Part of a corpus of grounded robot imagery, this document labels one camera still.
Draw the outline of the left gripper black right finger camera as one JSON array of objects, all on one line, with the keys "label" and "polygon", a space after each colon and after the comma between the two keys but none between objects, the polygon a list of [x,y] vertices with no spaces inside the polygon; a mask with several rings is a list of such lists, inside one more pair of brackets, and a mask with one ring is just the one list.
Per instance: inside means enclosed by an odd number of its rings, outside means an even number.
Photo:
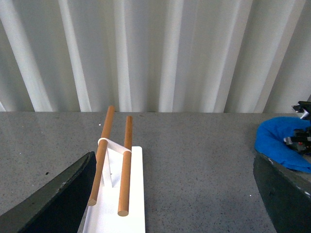
[{"label": "left gripper black right finger camera", "polygon": [[311,176],[291,171],[257,154],[254,178],[266,211],[278,233],[311,231]]}]

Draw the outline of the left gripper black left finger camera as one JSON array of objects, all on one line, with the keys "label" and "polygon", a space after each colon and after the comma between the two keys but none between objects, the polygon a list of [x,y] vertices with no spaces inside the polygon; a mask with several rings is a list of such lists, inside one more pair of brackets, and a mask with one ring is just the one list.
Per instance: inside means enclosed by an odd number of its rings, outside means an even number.
[{"label": "left gripper black left finger camera", "polygon": [[0,217],[2,233],[75,233],[78,231],[96,172],[94,152]]}]

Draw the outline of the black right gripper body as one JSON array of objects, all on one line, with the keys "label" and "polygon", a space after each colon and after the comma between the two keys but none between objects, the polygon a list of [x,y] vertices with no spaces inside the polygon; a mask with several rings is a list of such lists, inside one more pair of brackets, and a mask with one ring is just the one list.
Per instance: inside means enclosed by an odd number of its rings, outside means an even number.
[{"label": "black right gripper body", "polygon": [[[299,101],[297,105],[293,105],[292,108],[301,113],[300,119],[311,121],[311,102]],[[304,129],[294,129],[294,135],[285,137],[284,143],[290,149],[296,151],[299,154],[311,154],[311,127],[308,126]]]}]

